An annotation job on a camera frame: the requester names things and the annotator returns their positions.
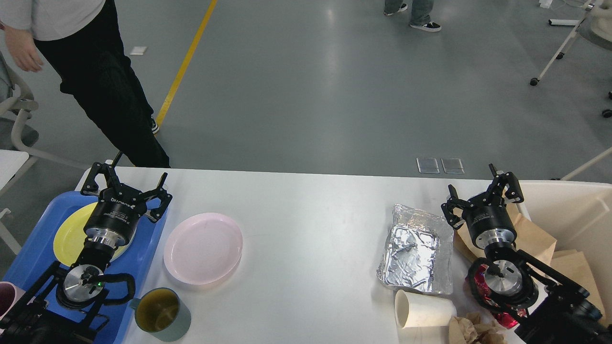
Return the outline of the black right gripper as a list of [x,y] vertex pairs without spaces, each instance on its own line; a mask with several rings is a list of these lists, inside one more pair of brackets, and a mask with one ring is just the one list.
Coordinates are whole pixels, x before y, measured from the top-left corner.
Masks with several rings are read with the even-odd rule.
[[[503,172],[494,164],[488,165],[492,173],[492,182],[485,190],[482,207],[472,207],[469,200],[459,198],[457,190],[448,185],[449,196],[441,209],[448,224],[460,229],[466,222],[472,243],[480,249],[494,243],[512,244],[516,240],[516,230],[505,205],[520,204],[524,196],[519,180],[513,172]],[[455,213],[463,211],[463,218]]]

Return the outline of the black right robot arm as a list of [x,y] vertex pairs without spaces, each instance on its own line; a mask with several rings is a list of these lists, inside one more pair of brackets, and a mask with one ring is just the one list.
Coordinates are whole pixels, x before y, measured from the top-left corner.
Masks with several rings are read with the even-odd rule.
[[559,271],[516,248],[518,233],[507,211],[524,200],[513,172],[489,165],[492,182],[468,200],[453,185],[441,209],[453,229],[466,225],[471,242],[484,252],[470,266],[466,283],[477,303],[518,323],[516,335],[527,344],[609,344],[611,327],[590,292]]

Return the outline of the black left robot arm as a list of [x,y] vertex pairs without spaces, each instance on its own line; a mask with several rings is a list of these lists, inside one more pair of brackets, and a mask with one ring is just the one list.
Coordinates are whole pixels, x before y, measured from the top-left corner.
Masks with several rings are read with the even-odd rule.
[[[172,199],[166,178],[143,192],[97,162],[80,193],[50,203],[6,274],[25,293],[1,319],[3,344],[111,344],[125,333],[128,302],[147,276]],[[94,209],[80,227],[79,254],[61,263],[55,234],[87,204]]]

